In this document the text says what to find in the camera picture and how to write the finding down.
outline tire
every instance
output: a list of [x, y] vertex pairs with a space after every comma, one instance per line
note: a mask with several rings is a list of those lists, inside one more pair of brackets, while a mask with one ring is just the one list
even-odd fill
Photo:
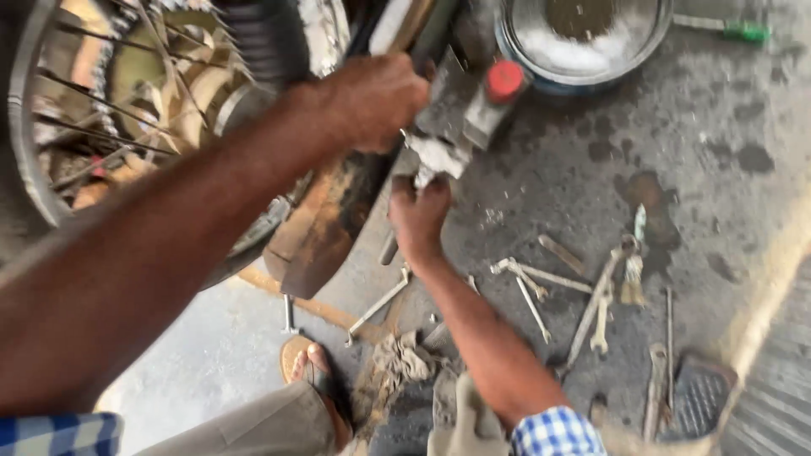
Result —
[[[67, 207], [50, 192], [49, 182], [38, 170], [33, 154], [30, 123], [21, 122], [30, 112], [27, 91], [36, 69], [44, 31], [59, 7], [59, 0], [0, 2], [0, 89], [7, 93], [7, 109], [0, 112], [0, 267], [44, 238], [70, 217]], [[271, 230], [251, 246], [229, 255], [206, 281], [208, 288], [234, 275], [258, 258], [272, 237]]]

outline metal bowl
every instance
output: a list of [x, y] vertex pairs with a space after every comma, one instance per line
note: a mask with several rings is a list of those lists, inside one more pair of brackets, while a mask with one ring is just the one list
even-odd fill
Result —
[[[638, 68], [662, 43], [673, 17], [673, 0], [614, 0], [611, 35], [584, 44], [558, 36], [547, 22], [548, 0], [504, 0], [496, 21], [496, 39], [502, 53], [535, 75], [535, 85], [545, 92], [577, 95], [613, 85]], [[622, 46], [617, 44], [622, 36]], [[588, 52], [611, 37], [610, 52], [600, 48], [600, 58]], [[548, 40], [563, 46], [556, 54]], [[577, 61], [574, 54], [583, 52]]]

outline rim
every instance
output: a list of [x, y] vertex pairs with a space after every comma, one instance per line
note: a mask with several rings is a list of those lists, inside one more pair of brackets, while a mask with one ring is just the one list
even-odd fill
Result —
[[583, 75], [571, 76], [561, 75], [549, 71], [544, 67], [536, 64], [529, 54], [524, 50], [521, 42], [517, 38], [515, 28], [513, 27], [512, 13], [515, 0], [504, 0], [501, 3], [501, 18], [500, 23], [504, 30], [504, 38], [506, 39], [510, 50], [518, 61], [528, 68], [530, 71], [544, 79], [557, 82], [559, 84], [567, 84], [572, 86], [591, 86], [617, 80], [629, 72], [637, 69], [650, 57], [653, 52], [662, 44], [664, 37], [673, 21], [673, 0], [659, 0], [659, 12], [656, 16], [656, 23], [648, 37], [646, 43], [642, 46], [637, 55], [628, 61], [628, 63], [621, 68], [610, 71], [605, 71], [597, 75]]
[[[348, 25], [344, 25], [345, 12], [343, 11], [342, 4], [336, 8], [336, 5], [330, 0], [315, 0], [315, 2], [317, 2], [319, 7], [325, 4], [330, 5], [328, 13], [331, 17], [329, 20], [333, 24], [337, 24], [334, 25], [336, 31], [348, 31]], [[62, 0], [33, 1], [32, 11], [28, 16], [26, 27], [20, 37], [19, 47], [15, 55], [13, 67], [11, 68], [11, 84], [8, 93], [10, 140], [11, 146], [14, 149], [19, 175], [24, 183], [26, 192], [38, 212], [54, 227], [60, 226], [65, 220], [70, 218], [74, 210], [62, 196], [54, 190], [54, 181], [43, 170], [39, 160], [39, 153], [43, 149], [36, 143], [34, 124], [37, 121], [41, 121], [41, 118], [34, 117], [36, 89], [32, 81], [40, 74], [38, 68], [40, 54], [44, 49], [44, 44], [49, 39], [49, 30], [51, 26], [54, 25], [56, 14], [61, 5]], [[325, 14], [323, 9], [320, 10], [320, 12], [321, 14]], [[111, 24], [113, 23], [109, 15], [105, 15], [103, 11], [100, 11], [100, 13], [102, 16], [105, 16]], [[343, 44], [341, 40], [338, 40], [336, 45], [341, 44]], [[320, 73], [319, 75], [328, 74], [336, 64], [337, 63], [334, 63], [330, 68], [318, 71]], [[224, 109], [217, 113], [217, 125], [212, 125], [209, 130], [221, 131], [228, 121], [228, 115], [234, 111], [236, 101], [238, 101], [244, 93], [248, 92], [250, 88], [254, 87], [255, 86], [246, 84], [238, 88], [237, 91], [240, 94], [229, 98], [228, 101], [230, 103], [223, 106]], [[98, 106], [95, 105], [89, 114], [98, 114], [100, 110], [97, 107]], [[122, 141], [126, 139], [126, 136], [121, 136], [120, 134], [117, 134], [117, 136]], [[247, 249], [254, 247], [263, 239], [267, 239], [273, 230], [284, 220], [289, 210], [290, 207], [286, 198], [282, 197], [274, 200], [268, 207], [268, 211], [263, 213], [241, 239], [237, 241], [234, 247], [232, 247], [229, 257], [237, 256]]]

